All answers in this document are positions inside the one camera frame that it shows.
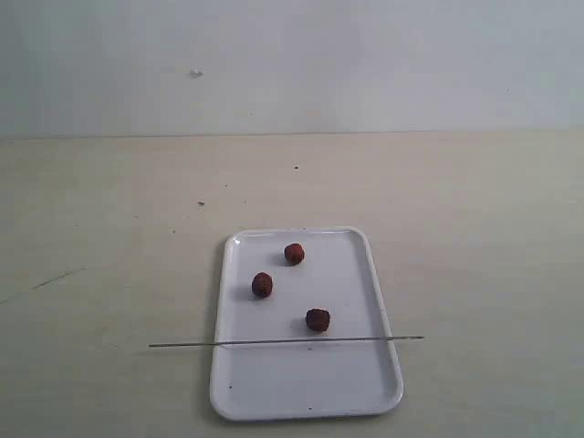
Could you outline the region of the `white rectangular plastic tray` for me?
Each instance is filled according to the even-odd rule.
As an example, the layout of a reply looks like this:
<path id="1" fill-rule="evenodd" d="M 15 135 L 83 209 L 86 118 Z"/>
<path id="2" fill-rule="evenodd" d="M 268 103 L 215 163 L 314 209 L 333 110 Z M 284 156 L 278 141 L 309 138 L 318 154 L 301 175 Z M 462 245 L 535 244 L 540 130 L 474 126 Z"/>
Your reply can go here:
<path id="1" fill-rule="evenodd" d="M 300 243 L 290 265 L 287 245 Z M 259 272 L 273 279 L 255 297 Z M 312 308 L 330 313 L 328 330 L 306 326 Z M 366 236 L 351 227 L 246 230 L 229 237 L 217 297 L 215 341 L 390 336 Z M 214 347 L 210 401 L 231 421 L 374 415 L 395 408 L 403 378 L 389 341 Z"/>

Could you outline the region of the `red ball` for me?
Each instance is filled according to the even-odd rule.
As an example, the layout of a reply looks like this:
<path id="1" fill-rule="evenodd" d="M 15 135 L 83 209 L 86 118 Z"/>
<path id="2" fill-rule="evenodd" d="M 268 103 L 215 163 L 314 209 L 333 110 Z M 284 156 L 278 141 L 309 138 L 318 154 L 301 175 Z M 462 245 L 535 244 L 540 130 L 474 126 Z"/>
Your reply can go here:
<path id="1" fill-rule="evenodd" d="M 306 326 L 317 333 L 326 332 L 329 329 L 330 313 L 325 309 L 312 308 L 305 316 Z"/>
<path id="2" fill-rule="evenodd" d="M 251 290 L 255 297 L 269 297 L 273 291 L 272 277 L 265 272 L 257 273 L 252 280 Z"/>
<path id="3" fill-rule="evenodd" d="M 300 243 L 287 245 L 284 249 L 284 257 L 290 265 L 299 265 L 305 258 L 303 246 Z"/>

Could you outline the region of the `thin metal skewer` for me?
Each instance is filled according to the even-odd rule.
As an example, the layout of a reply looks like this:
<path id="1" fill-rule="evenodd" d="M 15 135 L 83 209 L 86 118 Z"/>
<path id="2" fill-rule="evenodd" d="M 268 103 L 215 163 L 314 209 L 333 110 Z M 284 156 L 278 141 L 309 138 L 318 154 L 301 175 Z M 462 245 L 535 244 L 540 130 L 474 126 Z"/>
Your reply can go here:
<path id="1" fill-rule="evenodd" d="M 254 339 L 254 340 L 223 340 L 206 342 L 176 342 L 176 343 L 152 343 L 149 349 L 163 348 L 198 348 L 198 347 L 227 347 L 244 345 L 269 345 L 269 344 L 293 344 L 293 343 L 328 343 L 328 342 L 369 342 L 369 341 L 402 341 L 423 340 L 425 336 L 382 336 L 382 337 L 340 337 L 340 338 L 301 338 L 301 339 Z"/>

